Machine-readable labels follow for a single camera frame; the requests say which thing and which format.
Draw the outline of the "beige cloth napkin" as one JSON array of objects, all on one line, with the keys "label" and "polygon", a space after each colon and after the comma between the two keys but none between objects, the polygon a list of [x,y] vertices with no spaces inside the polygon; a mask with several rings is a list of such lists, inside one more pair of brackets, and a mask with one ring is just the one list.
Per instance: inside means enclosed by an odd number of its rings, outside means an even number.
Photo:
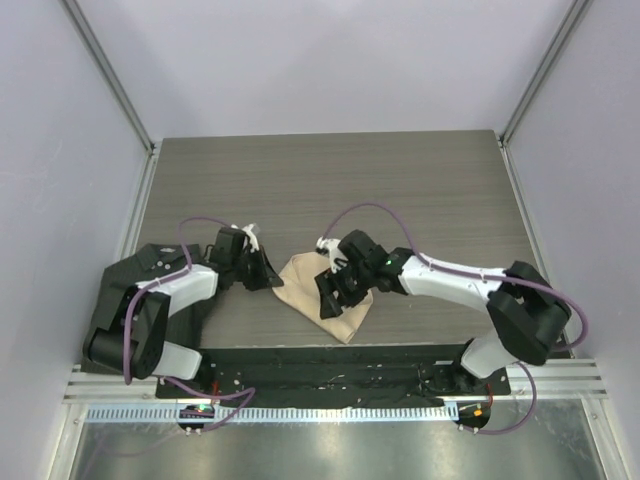
[{"label": "beige cloth napkin", "polygon": [[279,273],[282,286],[272,291],[284,304],[293,308],[342,344],[349,344],[373,305],[369,292],[356,307],[346,309],[336,318],[320,318],[320,294],[315,277],[329,267],[329,260],[315,252],[293,255]]}]

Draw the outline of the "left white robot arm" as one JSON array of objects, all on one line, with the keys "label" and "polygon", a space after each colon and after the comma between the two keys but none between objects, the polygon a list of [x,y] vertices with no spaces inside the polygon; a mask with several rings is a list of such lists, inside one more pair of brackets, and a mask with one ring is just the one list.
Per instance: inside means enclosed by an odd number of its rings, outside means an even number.
[{"label": "left white robot arm", "polygon": [[217,296],[236,283],[248,291],[283,283],[258,232],[254,224],[223,226],[206,247],[148,243],[107,267],[82,347],[84,366],[130,380],[175,377],[187,396],[205,397],[213,375],[198,347]]}]

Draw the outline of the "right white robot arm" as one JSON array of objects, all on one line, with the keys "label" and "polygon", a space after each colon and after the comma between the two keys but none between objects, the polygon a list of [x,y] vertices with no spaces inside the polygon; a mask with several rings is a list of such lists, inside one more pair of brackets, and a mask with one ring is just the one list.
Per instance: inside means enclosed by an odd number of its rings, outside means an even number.
[{"label": "right white robot arm", "polygon": [[438,298],[489,317],[488,332],[468,340],[426,380],[434,393],[472,395],[511,364],[544,365],[571,317],[567,302],[526,262],[507,269],[440,262],[411,248],[386,251],[361,230],[341,239],[321,237],[316,251],[329,261],[314,279],[321,319],[358,306],[373,289]]}]

